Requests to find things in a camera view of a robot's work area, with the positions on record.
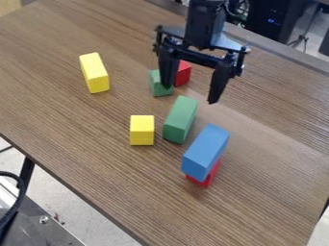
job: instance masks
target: rectangular block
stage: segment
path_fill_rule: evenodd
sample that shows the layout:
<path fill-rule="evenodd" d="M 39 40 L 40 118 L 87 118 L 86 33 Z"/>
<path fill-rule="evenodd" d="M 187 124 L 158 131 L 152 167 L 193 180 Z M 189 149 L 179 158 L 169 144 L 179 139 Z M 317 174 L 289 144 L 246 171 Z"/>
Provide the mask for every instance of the rectangular block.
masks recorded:
<path fill-rule="evenodd" d="M 194 121 L 197 107 L 197 100 L 178 96 L 164 122 L 163 138 L 183 144 Z"/>
<path fill-rule="evenodd" d="M 191 66 L 188 62 L 181 60 L 175 77 L 175 87 L 183 86 L 190 81 Z"/>
<path fill-rule="evenodd" d="M 153 115 L 131 115 L 130 144 L 153 145 L 154 129 L 155 127 Z"/>
<path fill-rule="evenodd" d="M 198 182 L 195 178 L 193 178 L 189 175 L 186 175 L 186 178 L 189 181 L 196 183 L 197 185 L 200 185 L 201 187 L 208 188 L 212 184 L 213 179 L 215 178 L 215 174 L 217 173 L 217 171 L 219 169 L 220 162 L 221 162 L 221 158 L 219 158 L 218 161 L 215 163 L 211 172 L 208 174 L 208 176 L 204 182 Z"/>
<path fill-rule="evenodd" d="M 215 162 L 223 154 L 230 135 L 213 124 L 208 124 L 183 155 L 182 172 L 204 182 Z"/>
<path fill-rule="evenodd" d="M 173 93 L 173 86 L 171 86 L 170 88 L 165 88 L 161 84 L 159 69 L 149 71 L 149 85 L 150 85 L 152 94 L 155 97 L 167 96 L 167 95 L 171 95 Z"/>
<path fill-rule="evenodd" d="M 109 75 L 97 52 L 79 57 L 81 70 L 90 93 L 102 92 L 110 89 Z"/>

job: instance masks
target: block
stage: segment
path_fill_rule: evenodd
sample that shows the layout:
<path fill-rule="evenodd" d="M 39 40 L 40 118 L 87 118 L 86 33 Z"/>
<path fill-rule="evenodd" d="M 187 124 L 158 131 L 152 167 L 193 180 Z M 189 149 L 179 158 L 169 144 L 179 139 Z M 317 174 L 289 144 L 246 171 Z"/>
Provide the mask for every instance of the block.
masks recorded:
<path fill-rule="evenodd" d="M 149 71 L 149 85 L 152 91 L 153 96 L 167 96 L 173 93 L 173 86 L 166 89 L 160 80 L 160 71 L 159 69 Z"/>
<path fill-rule="evenodd" d="M 130 117 L 130 144 L 154 144 L 154 116 L 131 115 Z"/>
<path fill-rule="evenodd" d="M 164 122 L 163 138 L 183 144 L 194 121 L 197 107 L 197 100 L 178 96 Z"/>
<path fill-rule="evenodd" d="M 191 66 L 188 62 L 181 60 L 175 78 L 175 87 L 183 86 L 190 80 Z"/>
<path fill-rule="evenodd" d="M 90 93 L 98 93 L 110 89 L 109 75 L 97 52 L 79 57 L 81 70 L 84 74 Z"/>
<path fill-rule="evenodd" d="M 229 137 L 226 130 L 208 124 L 183 155 L 182 172 L 204 182 L 223 154 Z"/>
<path fill-rule="evenodd" d="M 220 162 L 221 162 L 221 158 L 219 158 L 218 161 L 215 163 L 215 165 L 213 166 L 211 172 L 208 174 L 208 176 L 207 176 L 207 178 L 204 182 L 198 182 L 195 178 L 193 178 L 189 175 L 186 175 L 186 178 L 189 181 L 191 181 L 193 183 L 196 183 L 197 185 L 200 185 L 201 187 L 208 188 L 212 184 L 212 181 L 215 177 L 215 174 L 217 173 L 217 171 L 219 169 Z"/>

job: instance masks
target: floor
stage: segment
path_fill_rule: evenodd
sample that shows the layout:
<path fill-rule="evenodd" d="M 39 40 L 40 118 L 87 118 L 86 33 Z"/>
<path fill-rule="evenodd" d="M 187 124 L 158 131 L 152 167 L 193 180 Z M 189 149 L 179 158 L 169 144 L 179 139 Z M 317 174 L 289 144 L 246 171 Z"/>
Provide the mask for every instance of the floor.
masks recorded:
<path fill-rule="evenodd" d="M 0 150 L 9 144 L 0 138 Z M 0 153 L 0 170 L 19 173 L 24 156 L 15 149 Z M 27 195 L 64 227 L 90 246 L 139 246 L 128 234 L 82 201 L 40 168 L 36 168 Z"/>
<path fill-rule="evenodd" d="M 307 12 L 298 19 L 297 24 L 292 32 L 291 40 L 294 41 L 298 38 L 299 35 L 303 34 L 308 23 L 310 22 L 310 19 L 312 17 L 312 14 L 314 12 L 315 5 L 311 6 Z M 306 54 L 309 54 L 311 56 L 314 56 L 316 58 L 319 58 L 321 60 L 329 62 L 329 57 L 322 55 L 318 52 L 318 48 L 321 45 L 321 42 L 323 41 L 323 37 L 325 36 L 327 30 L 329 27 L 329 13 L 318 13 L 315 21 L 313 22 L 310 32 L 307 34 L 307 37 L 309 38 L 307 47 L 306 47 Z M 304 49 L 304 43 L 300 43 L 297 47 L 297 50 L 303 51 Z"/>
<path fill-rule="evenodd" d="M 0 0 L 0 16 L 21 8 L 34 0 Z M 310 9 L 301 18 L 293 31 L 291 40 L 301 34 L 312 13 Z M 317 51 L 328 28 L 329 14 L 319 14 L 308 34 L 309 43 L 306 53 L 329 62 L 329 57 Z M 303 50 L 303 44 L 297 47 Z M 9 144 L 0 138 L 0 150 Z M 19 172 L 23 156 L 15 149 L 0 154 L 0 170 Z M 36 168 L 31 186 L 28 190 L 35 202 L 50 214 L 58 214 L 64 226 L 87 245 L 92 246 L 138 246 L 139 244 L 111 223 L 108 219 L 74 195 L 40 168 Z"/>

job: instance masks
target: wooden block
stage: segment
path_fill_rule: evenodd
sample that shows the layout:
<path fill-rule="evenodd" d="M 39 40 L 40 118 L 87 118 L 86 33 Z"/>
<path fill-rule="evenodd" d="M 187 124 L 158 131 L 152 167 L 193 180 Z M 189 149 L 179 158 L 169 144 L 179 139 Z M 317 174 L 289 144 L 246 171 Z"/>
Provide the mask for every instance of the wooden block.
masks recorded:
<path fill-rule="evenodd" d="M 221 158 L 219 158 L 218 161 L 215 163 L 211 172 L 208 174 L 208 176 L 204 182 L 198 182 L 195 178 L 193 178 L 189 175 L 186 175 L 186 178 L 189 181 L 196 183 L 197 185 L 200 185 L 201 187 L 208 188 L 212 184 L 215 174 L 217 173 L 217 170 L 219 169 L 220 162 L 221 162 Z"/>
<path fill-rule="evenodd" d="M 175 87 L 183 86 L 190 81 L 191 66 L 188 62 L 181 60 L 175 78 Z"/>
<path fill-rule="evenodd" d="M 160 71 L 159 69 L 149 71 L 149 85 L 152 91 L 153 96 L 167 96 L 173 93 L 173 86 L 166 89 L 160 80 Z"/>
<path fill-rule="evenodd" d="M 183 155 L 182 172 L 204 182 L 223 154 L 230 135 L 218 126 L 208 124 Z"/>
<path fill-rule="evenodd" d="M 81 70 L 84 74 L 90 93 L 102 92 L 110 89 L 109 75 L 97 52 L 82 55 Z"/>
<path fill-rule="evenodd" d="M 163 138 L 183 144 L 194 121 L 197 107 L 197 100 L 178 96 L 164 122 Z"/>
<path fill-rule="evenodd" d="M 130 144 L 153 145 L 154 129 L 155 127 L 153 115 L 131 115 Z"/>

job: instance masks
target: robotic arm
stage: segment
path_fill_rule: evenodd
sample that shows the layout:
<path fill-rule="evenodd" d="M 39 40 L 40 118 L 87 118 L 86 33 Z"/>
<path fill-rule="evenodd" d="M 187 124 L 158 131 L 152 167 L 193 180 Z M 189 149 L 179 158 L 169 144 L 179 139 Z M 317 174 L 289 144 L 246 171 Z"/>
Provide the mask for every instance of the robotic arm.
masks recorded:
<path fill-rule="evenodd" d="M 213 78 L 208 95 L 209 104 L 218 102 L 231 78 L 240 76 L 247 48 L 240 46 L 222 33 L 228 1 L 190 0 L 185 28 L 158 26 L 154 51 L 159 58 L 161 83 L 169 88 L 175 81 L 179 60 L 213 68 Z M 227 51 L 223 58 L 192 51 L 220 49 Z"/>

